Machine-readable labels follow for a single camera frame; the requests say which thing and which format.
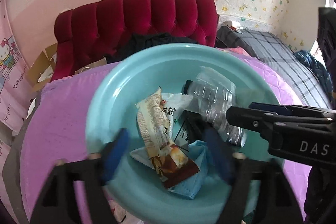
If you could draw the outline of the clear zip plastic bag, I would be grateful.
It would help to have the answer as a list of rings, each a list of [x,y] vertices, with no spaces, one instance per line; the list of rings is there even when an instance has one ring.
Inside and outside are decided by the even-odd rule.
[[[183,94],[193,96],[189,110],[212,124],[226,119],[226,110],[236,103],[236,86],[213,68],[202,66],[193,80],[187,80]]]

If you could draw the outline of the green scouring pad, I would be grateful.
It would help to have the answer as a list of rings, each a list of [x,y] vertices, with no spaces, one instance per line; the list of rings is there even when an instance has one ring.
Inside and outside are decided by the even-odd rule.
[[[202,117],[200,115],[200,107],[199,101],[196,96],[191,93],[188,93],[188,89],[192,86],[193,81],[187,80],[182,88],[183,95],[191,95],[193,98],[190,104],[185,108],[183,113],[181,114],[178,121],[182,121],[184,119],[184,125],[187,129],[188,143],[189,145],[197,140],[203,140],[202,137],[202,129],[203,122]]]

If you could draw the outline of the brown beige snack bar wrapper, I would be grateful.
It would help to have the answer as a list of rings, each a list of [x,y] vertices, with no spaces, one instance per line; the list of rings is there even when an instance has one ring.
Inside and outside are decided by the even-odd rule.
[[[169,189],[197,174],[199,168],[169,137],[170,122],[161,102],[160,87],[138,102],[137,124],[154,170]]]

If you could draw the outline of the white noodle snack packet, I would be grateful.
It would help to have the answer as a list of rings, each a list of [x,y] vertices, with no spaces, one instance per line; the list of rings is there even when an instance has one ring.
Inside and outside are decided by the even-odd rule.
[[[188,152],[189,150],[187,129],[184,125],[184,119],[182,121],[178,121],[178,119],[190,104],[192,98],[191,95],[162,93],[161,106],[170,122],[168,135],[183,152]],[[154,169],[145,147],[131,151],[130,156],[144,166]]]

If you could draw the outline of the dark blue patterned cloth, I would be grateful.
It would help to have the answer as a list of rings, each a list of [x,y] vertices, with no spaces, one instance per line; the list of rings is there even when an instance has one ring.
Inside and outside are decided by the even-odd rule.
[[[300,61],[305,67],[309,68],[313,74],[317,77],[319,84],[323,91],[326,93],[329,101],[334,103],[332,96],[333,84],[330,74],[327,72],[324,65],[317,61],[307,50],[300,50],[294,53],[296,59]]]

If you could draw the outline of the grey plaid mattress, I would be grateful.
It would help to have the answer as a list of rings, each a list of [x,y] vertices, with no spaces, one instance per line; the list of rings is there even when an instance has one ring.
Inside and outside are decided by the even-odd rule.
[[[246,29],[238,33],[222,26],[217,31],[217,39],[225,47],[242,47],[250,56],[273,69],[304,105],[333,108],[317,77],[273,33]]]

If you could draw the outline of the purple quilted table cover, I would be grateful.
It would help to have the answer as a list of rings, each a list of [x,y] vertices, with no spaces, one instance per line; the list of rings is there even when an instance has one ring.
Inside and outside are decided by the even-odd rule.
[[[270,65],[247,55],[241,47],[224,49],[241,59],[264,78],[280,104],[306,105],[299,99],[284,77]],[[20,183],[22,202],[30,220],[45,179],[57,159],[84,159],[85,123],[91,99],[102,79],[118,63],[105,65],[77,76],[55,80],[45,86],[35,101],[21,150]],[[297,197],[303,218],[307,178],[311,167],[285,161],[284,171]]]

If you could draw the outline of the teal plastic basin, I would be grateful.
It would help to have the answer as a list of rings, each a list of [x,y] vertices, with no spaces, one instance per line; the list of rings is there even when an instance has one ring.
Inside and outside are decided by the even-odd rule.
[[[180,93],[201,67],[210,67],[237,88],[237,103],[278,104],[264,79],[235,56],[197,44],[173,43],[140,51],[119,63],[101,82],[91,101],[86,122],[88,152],[99,151],[119,129],[129,131],[129,150],[143,146],[137,128],[139,101],[158,88]],[[148,223],[215,223],[231,188],[211,168],[193,200],[170,193],[156,172],[126,153],[107,190],[124,209]]]

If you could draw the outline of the pink hello kitty curtain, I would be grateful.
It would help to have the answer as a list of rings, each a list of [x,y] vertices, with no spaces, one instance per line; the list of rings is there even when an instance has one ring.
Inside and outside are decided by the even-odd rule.
[[[19,183],[19,149],[12,143],[30,106],[28,70],[10,26],[6,0],[1,0],[1,205],[14,223],[28,222]]]

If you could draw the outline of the black clothing on sofa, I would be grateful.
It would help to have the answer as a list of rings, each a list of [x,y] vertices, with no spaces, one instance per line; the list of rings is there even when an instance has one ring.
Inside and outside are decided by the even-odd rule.
[[[106,60],[106,63],[120,62],[144,49],[170,43],[198,44],[197,41],[191,38],[175,37],[169,33],[158,33],[150,35],[133,34],[127,44],[119,46],[113,55],[104,55],[104,58]]]

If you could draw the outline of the cardboard box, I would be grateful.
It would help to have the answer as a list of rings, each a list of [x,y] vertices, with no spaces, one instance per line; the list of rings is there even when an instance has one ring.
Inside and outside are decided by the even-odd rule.
[[[57,47],[57,43],[46,47],[28,70],[26,78],[32,86],[32,93],[40,91],[51,81],[56,66]]]

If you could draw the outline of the brown paper bag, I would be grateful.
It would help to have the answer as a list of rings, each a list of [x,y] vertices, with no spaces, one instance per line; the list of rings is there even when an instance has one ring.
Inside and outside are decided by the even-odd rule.
[[[94,69],[94,68],[96,68],[96,67],[104,66],[104,65],[106,65],[106,64],[107,64],[106,58],[103,57],[103,58],[100,59],[99,61],[90,63],[89,65],[85,65],[85,66],[83,66],[82,68],[76,70],[76,71],[75,71],[75,75],[80,74],[80,73],[82,73],[82,72],[85,72],[85,71],[87,71],[87,70]]]

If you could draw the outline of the red velvet tufted sofa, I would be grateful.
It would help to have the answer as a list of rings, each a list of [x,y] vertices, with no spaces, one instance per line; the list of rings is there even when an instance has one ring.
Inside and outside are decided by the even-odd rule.
[[[116,55],[134,34],[169,33],[213,47],[219,15],[214,0],[102,0],[59,14],[53,80]]]

